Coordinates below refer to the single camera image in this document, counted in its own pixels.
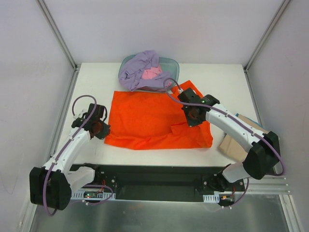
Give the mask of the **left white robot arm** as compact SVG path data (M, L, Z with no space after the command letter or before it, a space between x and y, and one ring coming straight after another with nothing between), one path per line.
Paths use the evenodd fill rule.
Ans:
M70 172L70 168L91 139L103 140L110 133L106 118L106 107L93 103L88 110L81 111L75 117L63 147L41 168L34 167L30 171L31 203L64 210L74 192L87 184L91 188L101 185L102 176L98 165L86 163L73 172Z

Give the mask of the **orange t shirt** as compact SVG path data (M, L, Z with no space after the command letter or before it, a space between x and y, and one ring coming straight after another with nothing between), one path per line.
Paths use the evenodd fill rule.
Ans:
M115 91L105 144L133 150L210 148L210 124L189 127L167 94Z

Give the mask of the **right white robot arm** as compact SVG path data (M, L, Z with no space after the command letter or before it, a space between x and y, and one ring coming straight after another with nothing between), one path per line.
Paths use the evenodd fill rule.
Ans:
M231 136L247 152L243 160L221 171L217 178L221 190L229 190L240 179L252 177L260 180L282 161L279 138L274 132L264 133L253 128L227 110L212 95L200 97L188 88L180 90L178 100L183 105L182 110L189 127L209 122Z

